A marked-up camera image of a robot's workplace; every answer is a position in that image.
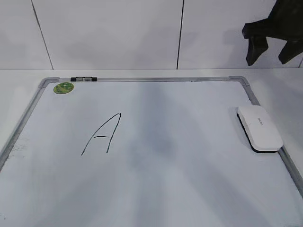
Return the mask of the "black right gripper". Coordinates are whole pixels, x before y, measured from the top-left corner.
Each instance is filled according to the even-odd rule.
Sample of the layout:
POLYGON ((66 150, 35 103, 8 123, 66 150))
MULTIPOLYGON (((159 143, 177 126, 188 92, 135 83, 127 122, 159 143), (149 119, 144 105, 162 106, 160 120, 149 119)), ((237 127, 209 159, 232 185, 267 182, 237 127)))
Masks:
POLYGON ((249 40, 248 66, 268 49, 268 37, 287 41, 278 58, 282 64, 288 63, 303 52, 303 2, 277 0, 267 18, 246 23, 242 34, 249 40))

